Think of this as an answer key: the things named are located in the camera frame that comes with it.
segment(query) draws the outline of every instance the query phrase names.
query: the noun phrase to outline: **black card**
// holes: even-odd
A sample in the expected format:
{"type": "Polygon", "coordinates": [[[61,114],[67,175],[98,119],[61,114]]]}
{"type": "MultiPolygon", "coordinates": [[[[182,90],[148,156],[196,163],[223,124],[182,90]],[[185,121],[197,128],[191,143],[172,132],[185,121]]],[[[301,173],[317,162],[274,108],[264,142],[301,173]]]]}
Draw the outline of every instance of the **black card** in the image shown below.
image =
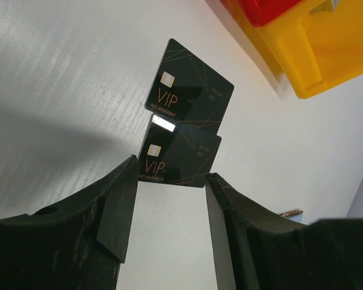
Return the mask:
{"type": "Polygon", "coordinates": [[[204,187],[221,137],[153,115],[141,149],[140,181],[204,187]]]}
{"type": "Polygon", "coordinates": [[[177,124],[217,134],[234,86],[171,39],[145,108],[177,124]]]}

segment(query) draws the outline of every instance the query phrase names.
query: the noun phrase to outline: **gold line pattern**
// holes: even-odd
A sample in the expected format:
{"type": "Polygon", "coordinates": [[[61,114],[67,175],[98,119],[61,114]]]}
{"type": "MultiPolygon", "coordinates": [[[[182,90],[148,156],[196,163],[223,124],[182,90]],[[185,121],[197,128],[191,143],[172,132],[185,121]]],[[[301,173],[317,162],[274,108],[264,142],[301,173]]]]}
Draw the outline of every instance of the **gold line pattern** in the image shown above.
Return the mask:
{"type": "Polygon", "coordinates": [[[178,184],[189,184],[191,183],[192,181],[195,181],[199,178],[201,178],[202,176],[204,176],[206,173],[202,173],[202,174],[199,174],[199,175],[194,175],[194,176],[190,176],[190,177],[187,177],[187,178],[183,178],[183,179],[188,179],[188,178],[192,178],[190,181],[182,181],[182,182],[177,182],[177,183],[167,183],[167,184],[170,184],[170,185],[178,185],[178,184]]]}
{"type": "Polygon", "coordinates": [[[171,182],[167,182],[166,184],[176,184],[174,182],[178,182],[178,181],[181,181],[181,180],[184,180],[184,179],[188,179],[188,178],[193,178],[193,177],[197,177],[193,180],[190,180],[190,181],[185,181],[185,182],[178,182],[177,184],[187,184],[187,183],[191,183],[192,181],[195,181],[196,179],[200,178],[202,175],[205,175],[207,174],[208,172],[204,172],[204,173],[201,173],[201,174],[197,174],[199,172],[199,170],[207,163],[208,159],[210,159],[210,157],[214,154],[215,152],[212,152],[206,159],[206,161],[200,166],[200,168],[196,171],[196,174],[195,175],[192,175],[192,176],[189,176],[189,177],[185,177],[185,178],[182,178],[182,179],[179,179],[179,180],[174,180],[174,181],[171,181],[171,182]]]}
{"type": "Polygon", "coordinates": [[[148,134],[147,135],[147,138],[149,138],[149,137],[151,137],[151,136],[153,136],[153,135],[155,135],[157,133],[160,133],[163,129],[164,128],[162,128],[162,127],[159,126],[157,129],[153,130],[153,132],[151,132],[150,134],[148,134]]]}
{"type": "Polygon", "coordinates": [[[186,50],[181,50],[181,51],[179,51],[178,53],[175,53],[175,54],[173,54],[173,55],[171,55],[171,56],[168,56],[168,57],[164,58],[164,59],[163,59],[163,62],[164,62],[164,60],[170,59],[170,58],[172,58],[172,57],[174,57],[174,56],[176,56],[176,55],[178,55],[179,53],[182,53],[182,52],[184,52],[184,51],[186,51],[186,50]]]}
{"type": "Polygon", "coordinates": [[[188,144],[190,144],[190,145],[191,145],[191,147],[192,147],[194,150],[196,150],[195,146],[194,146],[194,145],[192,145],[192,144],[188,141],[187,137],[185,137],[185,135],[183,134],[182,130],[180,130],[180,129],[179,129],[179,132],[183,135],[184,139],[188,142],[188,144]]]}
{"type": "Polygon", "coordinates": [[[207,82],[207,74],[206,74],[206,65],[203,63],[203,71],[204,71],[204,78],[206,79],[207,91],[208,91],[208,82],[207,82]]]}
{"type": "Polygon", "coordinates": [[[194,177],[197,177],[197,176],[198,175],[192,175],[192,176],[189,176],[189,177],[184,177],[184,178],[179,179],[179,180],[169,181],[166,184],[175,184],[174,182],[177,182],[177,183],[186,183],[186,181],[183,181],[183,182],[179,182],[179,181],[182,181],[182,180],[185,180],[185,179],[189,179],[189,178],[194,178],[194,177]]]}
{"type": "Polygon", "coordinates": [[[217,108],[211,113],[211,115],[207,118],[207,121],[205,121],[202,126],[204,126],[208,122],[208,120],[211,118],[211,116],[219,109],[219,107],[224,103],[224,101],[226,101],[227,98],[230,96],[231,96],[231,92],[226,96],[226,98],[223,99],[223,101],[219,104],[219,106],[217,106],[217,108]]]}
{"type": "Polygon", "coordinates": [[[189,131],[191,132],[191,138],[192,138],[192,142],[194,144],[194,148],[196,150],[196,146],[195,146],[195,140],[194,140],[194,134],[192,134],[192,129],[191,129],[191,126],[189,127],[189,131]]]}
{"type": "Polygon", "coordinates": [[[211,125],[215,125],[215,124],[218,124],[220,123],[221,121],[218,121],[218,122],[214,122],[214,123],[211,123],[211,124],[207,124],[207,125],[201,125],[199,126],[198,128],[204,128],[204,127],[208,127],[208,126],[211,126],[211,125]]]}
{"type": "Polygon", "coordinates": [[[195,68],[195,70],[196,70],[196,73],[197,73],[197,74],[198,74],[198,76],[199,76],[199,79],[200,79],[200,80],[201,80],[201,82],[203,83],[204,88],[208,91],[208,88],[206,88],[206,84],[204,83],[203,79],[201,78],[201,76],[200,76],[200,74],[199,74],[199,72],[198,72],[198,69],[196,68],[196,66],[195,66],[194,62],[192,61],[191,56],[189,57],[189,60],[191,61],[192,65],[194,66],[194,68],[195,68]]]}
{"type": "MultiPolygon", "coordinates": [[[[187,56],[178,57],[177,59],[182,59],[182,58],[184,58],[184,57],[189,57],[189,56],[192,56],[192,55],[191,55],[191,54],[188,54],[187,56]]],[[[164,61],[162,61],[162,63],[172,62],[172,61],[177,60],[177,59],[169,59],[169,60],[166,60],[165,62],[164,62],[164,61]]]]}
{"type": "Polygon", "coordinates": [[[167,50],[167,51],[165,51],[165,53],[175,53],[176,51],[182,51],[182,50],[167,50]]]}
{"type": "Polygon", "coordinates": [[[152,138],[154,135],[157,135],[158,133],[160,133],[162,131],[162,128],[161,129],[156,129],[155,132],[152,132],[150,135],[147,135],[146,136],[146,139],[148,138],[152,138]]]}

